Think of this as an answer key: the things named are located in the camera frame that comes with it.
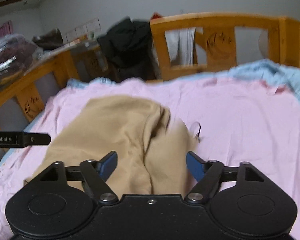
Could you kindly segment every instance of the tan towel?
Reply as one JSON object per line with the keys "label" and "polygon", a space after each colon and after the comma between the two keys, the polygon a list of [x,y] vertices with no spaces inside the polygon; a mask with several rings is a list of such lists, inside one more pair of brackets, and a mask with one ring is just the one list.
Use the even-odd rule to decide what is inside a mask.
{"label": "tan towel", "polygon": [[[122,194],[186,192],[186,153],[195,141],[184,123],[167,132],[170,111],[141,98],[112,96],[92,99],[50,144],[33,178],[55,161],[77,166],[118,153],[118,166],[107,184]],[[80,182],[68,184],[82,190]]]}

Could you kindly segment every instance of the wooden headboard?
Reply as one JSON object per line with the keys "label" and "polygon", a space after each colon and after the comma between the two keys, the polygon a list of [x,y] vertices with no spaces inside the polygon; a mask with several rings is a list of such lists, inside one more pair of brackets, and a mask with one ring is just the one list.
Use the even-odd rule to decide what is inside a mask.
{"label": "wooden headboard", "polygon": [[0,107],[9,99],[16,98],[26,119],[31,122],[44,109],[34,82],[51,72],[60,89],[66,86],[69,78],[79,79],[70,51],[62,52],[0,91]]}
{"label": "wooden headboard", "polygon": [[[163,80],[203,71],[217,72],[237,65],[235,27],[260,28],[268,31],[268,58],[274,62],[299,65],[300,22],[287,17],[265,17],[234,13],[194,13],[150,21],[154,45]],[[200,27],[194,35],[196,45],[207,54],[207,64],[171,66],[165,32]]]}

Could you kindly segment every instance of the light blue fabric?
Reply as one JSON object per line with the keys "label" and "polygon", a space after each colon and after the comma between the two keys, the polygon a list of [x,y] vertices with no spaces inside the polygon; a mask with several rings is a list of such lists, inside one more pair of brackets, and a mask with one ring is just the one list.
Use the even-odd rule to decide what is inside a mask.
{"label": "light blue fabric", "polygon": [[104,84],[108,84],[110,86],[116,84],[116,82],[111,81],[111,79],[103,78],[103,77],[102,78],[96,78],[96,79],[90,81],[90,83],[81,82],[80,80],[71,78],[71,79],[68,80],[67,87],[84,89],[92,83],[104,83]]}
{"label": "light blue fabric", "polygon": [[242,80],[265,80],[269,85],[287,85],[300,102],[300,69],[286,67],[269,59],[262,59],[217,73],[198,73],[178,78],[179,80],[197,80],[208,77],[233,77]]}

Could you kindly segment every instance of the wooden footboard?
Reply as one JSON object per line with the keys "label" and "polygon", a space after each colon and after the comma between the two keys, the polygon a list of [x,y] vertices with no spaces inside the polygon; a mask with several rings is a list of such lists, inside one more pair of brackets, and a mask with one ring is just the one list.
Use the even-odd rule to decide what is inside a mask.
{"label": "wooden footboard", "polygon": [[[237,65],[235,28],[260,28],[268,31],[268,57],[277,63],[298,66],[300,22],[286,17],[265,17],[233,13],[194,13],[150,21],[163,80],[203,71],[217,72]],[[207,54],[207,64],[171,66],[165,32],[200,27],[195,32],[196,46]]]}

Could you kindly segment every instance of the clear plastic bag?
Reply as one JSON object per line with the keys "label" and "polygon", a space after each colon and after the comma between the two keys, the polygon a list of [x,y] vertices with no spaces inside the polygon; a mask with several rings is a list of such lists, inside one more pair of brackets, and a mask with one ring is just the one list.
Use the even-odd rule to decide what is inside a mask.
{"label": "clear plastic bag", "polygon": [[21,34],[0,39],[0,87],[32,68],[42,49]]}

